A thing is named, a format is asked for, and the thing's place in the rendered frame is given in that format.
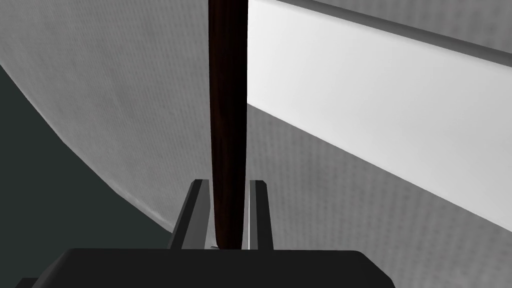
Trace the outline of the dark brown wooden bar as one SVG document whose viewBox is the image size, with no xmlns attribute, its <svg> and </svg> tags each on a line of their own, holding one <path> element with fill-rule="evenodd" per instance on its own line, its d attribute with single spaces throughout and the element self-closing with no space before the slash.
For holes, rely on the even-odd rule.
<svg viewBox="0 0 512 288">
<path fill-rule="evenodd" d="M 208 0 L 209 102 L 216 244 L 243 243 L 249 0 Z"/>
</svg>

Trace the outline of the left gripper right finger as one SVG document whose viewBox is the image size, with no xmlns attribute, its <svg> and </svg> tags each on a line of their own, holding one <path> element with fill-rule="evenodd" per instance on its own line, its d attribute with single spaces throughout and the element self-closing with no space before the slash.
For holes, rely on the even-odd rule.
<svg viewBox="0 0 512 288">
<path fill-rule="evenodd" d="M 246 182 L 242 249 L 274 249 L 268 185 L 263 180 Z"/>
</svg>

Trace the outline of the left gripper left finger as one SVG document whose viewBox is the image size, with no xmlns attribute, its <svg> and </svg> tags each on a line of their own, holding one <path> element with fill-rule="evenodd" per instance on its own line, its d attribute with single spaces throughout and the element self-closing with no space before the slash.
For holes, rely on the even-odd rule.
<svg viewBox="0 0 512 288">
<path fill-rule="evenodd" d="M 205 249 L 210 210 L 209 180 L 195 179 L 188 189 L 168 248 L 171 250 Z"/>
</svg>

